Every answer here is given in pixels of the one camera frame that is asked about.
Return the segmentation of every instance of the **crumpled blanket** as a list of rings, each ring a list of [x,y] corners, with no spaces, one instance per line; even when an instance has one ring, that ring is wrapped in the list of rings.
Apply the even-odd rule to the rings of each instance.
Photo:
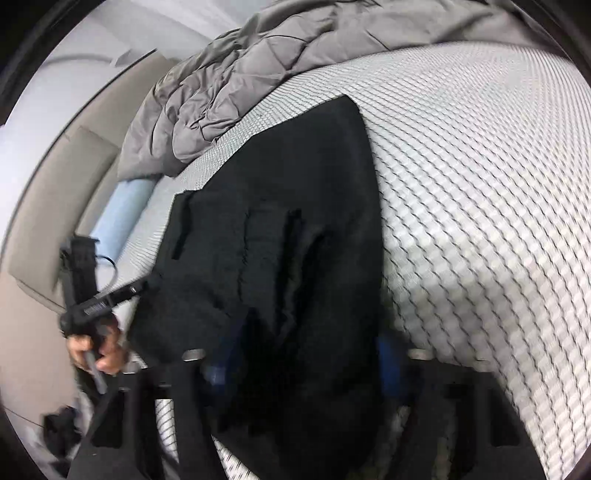
[[[278,1],[173,67],[151,89],[125,137],[119,179],[178,175],[294,75],[459,40],[544,44],[508,11],[476,1]]]

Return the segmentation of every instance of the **black garment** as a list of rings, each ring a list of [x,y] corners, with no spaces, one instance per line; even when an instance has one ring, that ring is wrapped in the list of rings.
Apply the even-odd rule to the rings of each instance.
[[[264,347],[215,436],[263,480],[344,478],[381,420],[382,250],[363,120],[349,98],[331,100],[252,137],[176,198],[154,267],[162,286],[140,300],[128,339],[149,365],[215,352],[233,307],[252,309]]]

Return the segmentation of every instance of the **beige headboard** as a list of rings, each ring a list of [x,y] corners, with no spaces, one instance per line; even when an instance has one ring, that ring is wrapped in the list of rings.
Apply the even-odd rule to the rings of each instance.
[[[30,296],[58,310],[59,246],[89,234],[116,185],[118,154],[141,102],[174,65],[154,52],[125,70],[71,121],[30,181],[3,260]]]

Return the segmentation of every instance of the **white textured mattress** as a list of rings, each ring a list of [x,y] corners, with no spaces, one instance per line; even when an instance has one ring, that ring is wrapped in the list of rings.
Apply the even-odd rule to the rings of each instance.
[[[591,89],[567,60],[456,43],[299,75],[159,182],[120,282],[151,269],[174,194],[203,187],[257,132],[341,94],[375,156],[393,326],[440,359],[489,360],[561,480],[591,443]],[[120,309],[124,323],[131,312]],[[160,408],[174,451],[170,402]],[[251,475],[222,457],[231,478]]]

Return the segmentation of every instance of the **wire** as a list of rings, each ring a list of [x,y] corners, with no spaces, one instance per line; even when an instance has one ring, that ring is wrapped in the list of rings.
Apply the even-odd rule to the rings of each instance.
[[[35,423],[32,420],[26,419],[25,417],[23,417],[22,415],[19,415],[17,412],[15,412],[14,410],[11,410],[10,408],[8,408],[6,405],[2,405],[2,408],[6,411],[9,411],[10,413],[12,413],[13,415],[16,415],[18,418],[26,420],[29,423],[32,423],[33,425],[37,425],[38,427],[41,427],[41,425],[39,425],[38,423]]]
[[[107,260],[107,262],[113,265],[113,277],[111,278],[109,284],[95,295],[95,298],[98,298],[107,293],[113,287],[113,285],[115,285],[115,283],[117,282],[117,278],[119,277],[119,270],[117,270],[117,265],[115,265],[115,262],[113,262],[109,257],[106,257],[104,255],[97,255],[96,258],[102,258],[104,260]]]

